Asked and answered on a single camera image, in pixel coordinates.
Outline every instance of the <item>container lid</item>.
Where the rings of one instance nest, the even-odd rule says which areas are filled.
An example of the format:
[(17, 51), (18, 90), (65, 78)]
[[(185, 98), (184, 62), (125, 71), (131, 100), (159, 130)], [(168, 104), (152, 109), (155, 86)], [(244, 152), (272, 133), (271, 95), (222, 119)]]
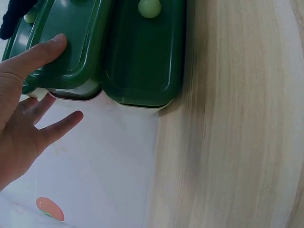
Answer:
[(45, 0), (33, 25), (24, 19), (8, 42), (3, 59), (16, 56), (37, 43), (64, 33), (67, 49), (54, 62), (26, 79), (25, 90), (35, 87), (73, 89), (95, 72), (103, 54), (105, 28), (112, 0)]
[(161, 107), (181, 89), (185, 0), (161, 1), (153, 19), (138, 1), (116, 1), (102, 65), (102, 88), (120, 104)]

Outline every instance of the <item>light green knob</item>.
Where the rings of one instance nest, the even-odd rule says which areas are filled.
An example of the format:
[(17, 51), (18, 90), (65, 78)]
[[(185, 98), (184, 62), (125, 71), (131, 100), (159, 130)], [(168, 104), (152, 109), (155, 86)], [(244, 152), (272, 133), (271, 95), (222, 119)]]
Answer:
[(27, 15), (24, 16), (24, 20), (28, 24), (33, 24), (36, 20), (36, 17), (38, 15), (38, 10), (36, 8), (32, 8)]
[(162, 10), (159, 0), (141, 0), (138, 4), (138, 11), (144, 18), (155, 18)]

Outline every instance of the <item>green lid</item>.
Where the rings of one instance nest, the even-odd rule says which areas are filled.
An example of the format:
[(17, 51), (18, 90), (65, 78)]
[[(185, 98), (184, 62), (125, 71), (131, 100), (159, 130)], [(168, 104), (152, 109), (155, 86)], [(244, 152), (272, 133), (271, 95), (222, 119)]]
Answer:
[(24, 93), (37, 87), (55, 96), (91, 99), (101, 91), (100, 75), (112, 0), (45, 0), (34, 24), (24, 19), (7, 44), (3, 59), (64, 33), (68, 46), (61, 57), (28, 76)]
[(118, 103), (161, 107), (181, 88), (186, 1), (160, 2), (161, 12), (152, 19), (140, 15), (138, 0), (115, 2), (102, 87)]

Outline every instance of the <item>white surface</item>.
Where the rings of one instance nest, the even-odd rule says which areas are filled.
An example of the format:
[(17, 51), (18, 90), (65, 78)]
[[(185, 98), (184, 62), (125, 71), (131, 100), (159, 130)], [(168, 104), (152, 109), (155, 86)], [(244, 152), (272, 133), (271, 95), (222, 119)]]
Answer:
[[(0, 2), (0, 15), (7, 2)], [(0, 41), (1, 56), (4, 47)], [(79, 228), (144, 227), (157, 115), (124, 113), (101, 94), (89, 102), (57, 100), (38, 127), (75, 110), (84, 112), (81, 124), (0, 193), (0, 228), (66, 227), (39, 212), (38, 197), (54, 201), (64, 222)]]

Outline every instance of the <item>fingernail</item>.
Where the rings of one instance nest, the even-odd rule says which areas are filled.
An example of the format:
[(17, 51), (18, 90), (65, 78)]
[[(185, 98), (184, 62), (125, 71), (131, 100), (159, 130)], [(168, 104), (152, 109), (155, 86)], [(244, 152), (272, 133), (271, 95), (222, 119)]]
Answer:
[(62, 43), (65, 42), (66, 40), (66, 36), (62, 33), (56, 35), (54, 38), (52, 38), (52, 41), (58, 42), (58, 43)]

